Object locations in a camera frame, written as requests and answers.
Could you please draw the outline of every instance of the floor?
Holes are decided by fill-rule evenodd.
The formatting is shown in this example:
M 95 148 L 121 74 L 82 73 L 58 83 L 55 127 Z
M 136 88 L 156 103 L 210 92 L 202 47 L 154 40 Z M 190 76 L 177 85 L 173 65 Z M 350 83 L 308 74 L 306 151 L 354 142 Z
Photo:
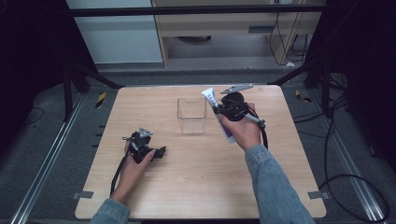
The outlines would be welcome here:
M 301 49 L 302 41 L 296 42 L 295 49 Z M 199 38 L 175 38 L 172 41 L 170 61 L 165 68 L 141 67 L 123 72 L 103 71 L 102 75 L 127 86 L 136 85 L 194 85 L 194 84 L 233 84 L 267 83 L 283 77 L 293 68 L 276 64 L 269 45 L 262 35 L 253 36 L 212 36 L 209 41 Z M 298 76 L 282 86 L 290 112 L 295 120 L 305 119 L 320 111 L 320 87 L 306 90 L 302 85 L 304 75 Z M 111 90 L 93 79 L 88 94 L 74 92 L 74 99 L 82 99 L 78 112 L 67 138 L 62 144 L 55 163 L 50 167 L 48 178 L 35 198 L 28 220 L 30 223 L 83 223 L 74 216 L 78 200 L 73 194 L 83 189 L 86 176 L 91 168 L 101 133 L 110 113 L 117 90 Z M 299 90 L 301 97 L 296 97 Z M 99 94 L 106 92 L 101 108 L 94 108 Z M 340 91 L 332 91 L 331 97 L 342 97 Z M 56 86 L 43 91 L 35 98 L 35 108 L 26 120 L 26 125 L 14 139 L 12 154 L 2 159 L 0 171 L 0 223 L 8 223 L 17 211 L 26 192 L 35 180 L 46 159 L 57 133 L 61 130 L 64 118 L 63 88 Z M 359 174 L 370 179 L 380 189 L 391 208 L 396 205 L 394 190 L 396 174 L 383 158 L 370 156 L 369 147 L 363 134 L 354 121 L 348 106 L 334 113 L 336 130 L 332 134 L 328 148 L 330 176 L 343 174 L 352 165 Z M 324 181 L 324 146 L 329 120 L 318 117 L 308 122 L 296 123 L 305 153 L 318 184 Z M 384 212 L 385 206 L 377 194 L 359 196 L 356 192 L 361 183 L 339 179 L 332 183 L 332 190 L 341 204 L 367 218 L 367 211 L 376 208 L 365 207 L 362 203 L 369 196 Z M 325 218 L 317 223 L 361 223 L 343 211 L 333 199 L 324 201 L 328 209 Z M 396 216 L 390 214 L 388 223 L 396 223 Z

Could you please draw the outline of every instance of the wooden tabletop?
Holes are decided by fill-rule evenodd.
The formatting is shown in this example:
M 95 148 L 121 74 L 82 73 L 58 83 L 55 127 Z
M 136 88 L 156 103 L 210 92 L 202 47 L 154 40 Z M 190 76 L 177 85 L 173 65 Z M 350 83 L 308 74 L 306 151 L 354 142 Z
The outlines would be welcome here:
M 154 160 L 135 188 L 128 206 L 131 218 L 257 218 L 259 212 L 251 186 L 244 151 L 229 144 L 208 107 L 204 134 L 184 134 L 177 121 L 178 98 L 202 98 L 211 86 L 133 87 L 120 89 L 94 158 L 84 191 L 91 199 L 79 199 L 76 216 L 91 218 L 109 197 L 110 183 L 123 156 L 125 141 L 140 127 L 154 132 L 150 147 L 166 146 L 162 159 Z M 213 86 L 216 98 L 230 86 Z M 300 138 L 282 90 L 255 86 L 242 91 L 247 102 L 265 119 L 270 152 L 312 217 L 324 217 Z

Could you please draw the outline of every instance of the tube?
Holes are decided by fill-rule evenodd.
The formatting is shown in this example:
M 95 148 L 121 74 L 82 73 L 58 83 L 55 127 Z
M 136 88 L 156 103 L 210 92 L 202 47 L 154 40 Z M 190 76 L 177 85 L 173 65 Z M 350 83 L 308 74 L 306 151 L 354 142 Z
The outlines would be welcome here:
M 215 98 L 215 93 L 213 92 L 213 88 L 209 88 L 205 91 L 202 92 L 202 94 L 204 95 L 204 97 L 206 98 L 207 102 L 210 104 L 210 107 L 213 108 L 213 106 L 219 106 L 218 102 L 216 101 Z M 233 134 L 230 132 L 230 130 L 228 130 L 226 127 L 224 127 L 224 125 L 222 125 L 220 119 L 219 119 L 219 115 L 215 114 L 216 116 L 216 120 L 218 121 L 220 128 L 222 129 L 225 137 L 228 140 L 228 143 L 232 144 L 235 142 L 235 138 L 233 137 Z

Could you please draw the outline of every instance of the sleeve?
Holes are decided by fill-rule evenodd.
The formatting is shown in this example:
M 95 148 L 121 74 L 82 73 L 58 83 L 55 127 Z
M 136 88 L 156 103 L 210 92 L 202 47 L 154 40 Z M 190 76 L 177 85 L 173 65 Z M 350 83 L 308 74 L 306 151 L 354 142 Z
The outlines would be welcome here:
M 245 159 L 260 223 L 315 223 L 279 163 L 264 146 L 247 150 Z
M 91 223 L 121 224 L 128 223 L 131 211 L 122 203 L 106 199 L 91 219 Z

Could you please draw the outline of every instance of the hand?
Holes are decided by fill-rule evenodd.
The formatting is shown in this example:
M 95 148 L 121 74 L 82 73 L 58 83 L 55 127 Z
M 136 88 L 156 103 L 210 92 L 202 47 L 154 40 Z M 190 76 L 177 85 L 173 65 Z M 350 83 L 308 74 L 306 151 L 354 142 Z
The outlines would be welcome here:
M 253 103 L 249 103 L 248 106 L 253 110 L 255 109 Z M 247 118 L 243 118 L 239 121 L 229 121 L 227 117 L 223 115 L 220 115 L 219 118 L 221 123 L 233 134 L 238 146 L 244 149 L 244 151 L 262 143 L 260 128 L 257 122 Z
M 129 142 L 127 141 L 124 149 L 125 152 L 128 150 L 128 145 Z M 134 161 L 132 155 L 128 156 L 120 171 L 120 182 L 111 194 L 111 199 L 123 204 L 128 202 L 132 190 L 143 176 L 143 173 L 145 173 L 146 168 L 154 157 L 154 153 L 155 149 L 151 150 L 139 164 Z

